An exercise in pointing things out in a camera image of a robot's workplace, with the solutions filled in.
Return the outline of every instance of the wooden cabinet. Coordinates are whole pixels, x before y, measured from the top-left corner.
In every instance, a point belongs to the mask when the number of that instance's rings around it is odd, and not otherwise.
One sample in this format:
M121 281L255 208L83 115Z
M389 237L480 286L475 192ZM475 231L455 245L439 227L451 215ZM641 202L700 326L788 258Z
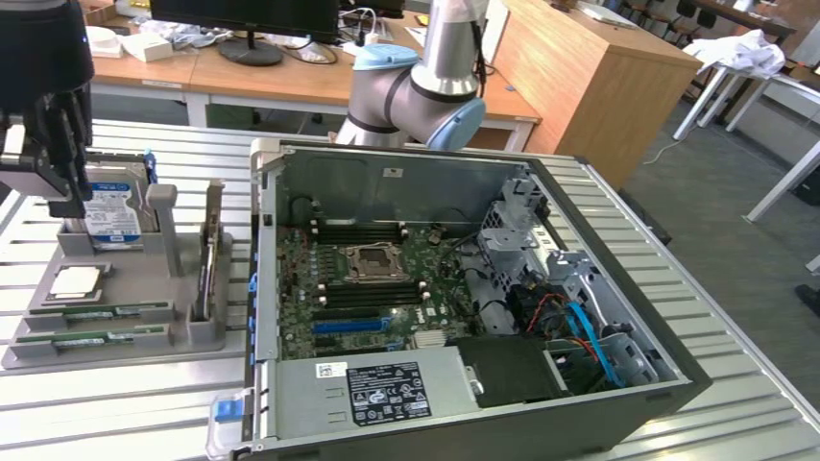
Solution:
M541 0L505 5L493 65L541 116L527 152L584 157L620 187L701 63L643 29Z

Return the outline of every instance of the power supply label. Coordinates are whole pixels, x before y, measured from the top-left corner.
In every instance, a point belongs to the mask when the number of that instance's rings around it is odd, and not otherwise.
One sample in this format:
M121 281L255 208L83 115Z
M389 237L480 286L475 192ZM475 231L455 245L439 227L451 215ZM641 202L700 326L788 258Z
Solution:
M433 416L417 362L348 368L347 388L357 425Z

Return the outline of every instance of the white cloth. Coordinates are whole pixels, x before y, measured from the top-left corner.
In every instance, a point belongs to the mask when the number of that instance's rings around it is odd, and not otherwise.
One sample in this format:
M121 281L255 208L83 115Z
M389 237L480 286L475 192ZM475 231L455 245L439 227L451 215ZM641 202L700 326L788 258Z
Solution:
M719 62L735 70L767 79L785 63L783 50L767 42L761 30L747 32L741 36L724 36L716 40L695 40L683 51L704 63L699 74Z
M188 46L204 48L231 38L233 33L227 29L207 29L191 24L177 22L155 21L139 17L132 22L140 24L140 33L160 34L175 46L175 50L181 50Z

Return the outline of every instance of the slotted metal table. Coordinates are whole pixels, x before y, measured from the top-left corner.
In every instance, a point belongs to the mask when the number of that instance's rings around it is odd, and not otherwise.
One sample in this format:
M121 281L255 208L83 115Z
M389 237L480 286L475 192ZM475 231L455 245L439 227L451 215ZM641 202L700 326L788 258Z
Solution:
M93 132L97 149L156 153L160 182L180 191L179 231L197 231L208 180L225 181L221 219L236 239L227 346L189 355L0 370L0 459L204 459L209 403L243 386L248 148L264 134L107 121L95 123ZM713 379L680 412L584 461L820 459L816 410L601 177L573 158L541 161ZM551 213L549 219L577 246L561 217ZM0 206L0 352L55 251L57 227L43 200L12 192Z

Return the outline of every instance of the cardboard box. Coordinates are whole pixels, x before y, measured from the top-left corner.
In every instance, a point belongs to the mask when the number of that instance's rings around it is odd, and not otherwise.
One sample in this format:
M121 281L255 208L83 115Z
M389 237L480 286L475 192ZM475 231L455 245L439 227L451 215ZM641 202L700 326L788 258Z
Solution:
M100 26L116 18L115 0L80 0L87 26Z

